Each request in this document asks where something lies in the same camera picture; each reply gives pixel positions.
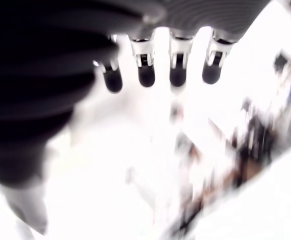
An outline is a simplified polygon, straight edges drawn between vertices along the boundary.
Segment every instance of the blurry background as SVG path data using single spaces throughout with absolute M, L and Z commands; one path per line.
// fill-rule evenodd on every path
M 155 32 L 156 82 L 151 88 L 140 85 L 130 42 L 126 36 L 118 36 L 122 91 L 109 93 L 99 69 L 90 95 L 77 106 L 77 120 L 71 126 L 74 131 L 66 127 L 49 144 L 45 198 L 49 239 L 153 239 L 154 212 L 126 186 L 126 169 L 135 166 L 154 193 L 169 185 L 173 101 L 184 104 L 184 131 L 205 151 L 214 143 L 208 117 L 229 135 L 244 97 L 250 96 L 267 109 L 277 80 L 275 57 L 282 49 L 291 56 L 291 14 L 279 2 L 271 2 L 233 47 L 215 85 L 204 84 L 201 77 L 209 37 L 208 27 L 196 35 L 185 89 L 173 94 L 168 29 Z M 252 183 L 255 185 L 203 219 L 198 238 L 291 239 L 291 188 L 287 187 L 291 157 L 283 158 L 255 180 L 262 183 Z M 0 196 L 3 239 L 19 237 L 14 216 Z

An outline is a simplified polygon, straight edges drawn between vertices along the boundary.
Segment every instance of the robotic hand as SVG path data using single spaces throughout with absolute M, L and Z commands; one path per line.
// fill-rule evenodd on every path
M 168 27 L 170 82 L 180 87 L 193 39 L 210 26 L 202 78 L 214 84 L 232 46 L 269 1 L 0 0 L 0 184 L 21 192 L 41 175 L 48 139 L 94 84 L 93 61 L 102 66 L 107 88 L 121 90 L 113 35 L 128 34 L 139 81 L 150 87 L 155 83 L 153 32 Z M 10 202 L 16 205 L 18 199 Z M 47 221 L 38 211 L 30 217 L 22 205 L 17 206 L 22 219 L 44 233 Z

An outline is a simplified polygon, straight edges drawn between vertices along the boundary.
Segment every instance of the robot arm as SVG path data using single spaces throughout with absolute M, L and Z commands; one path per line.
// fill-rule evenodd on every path
M 47 141 L 93 86 L 93 61 L 102 65 L 111 92 L 124 87 L 118 46 L 108 36 L 129 35 L 139 81 L 150 87 L 155 82 L 153 30 L 170 28 L 170 81 L 179 87 L 186 81 L 194 36 L 210 26 L 202 77 L 213 84 L 232 46 L 268 2 L 0 0 L 0 184 L 30 187 Z

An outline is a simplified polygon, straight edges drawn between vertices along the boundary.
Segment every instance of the black fingertip pad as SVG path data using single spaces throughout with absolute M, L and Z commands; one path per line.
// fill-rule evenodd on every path
M 111 93 L 117 94 L 121 91 L 123 83 L 120 68 L 115 71 L 107 71 L 103 76 L 105 85 Z
M 156 74 L 154 66 L 142 66 L 138 67 L 138 75 L 139 75 L 139 82 L 140 84 L 145 87 L 149 88 L 156 81 Z
M 174 87 L 181 87 L 187 79 L 187 70 L 181 67 L 170 68 L 170 83 Z
M 221 67 L 217 65 L 209 66 L 207 62 L 204 62 L 202 70 L 202 79 L 206 84 L 215 84 L 221 75 Z

